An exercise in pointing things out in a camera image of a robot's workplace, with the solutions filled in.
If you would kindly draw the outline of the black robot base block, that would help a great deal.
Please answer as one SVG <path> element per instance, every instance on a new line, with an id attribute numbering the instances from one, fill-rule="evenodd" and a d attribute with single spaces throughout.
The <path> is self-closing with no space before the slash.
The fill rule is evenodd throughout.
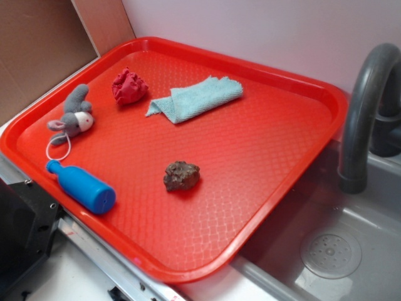
<path id="1" fill-rule="evenodd" d="M 1 277 L 22 275 L 49 255 L 59 203 L 36 183 L 1 181 Z"/>

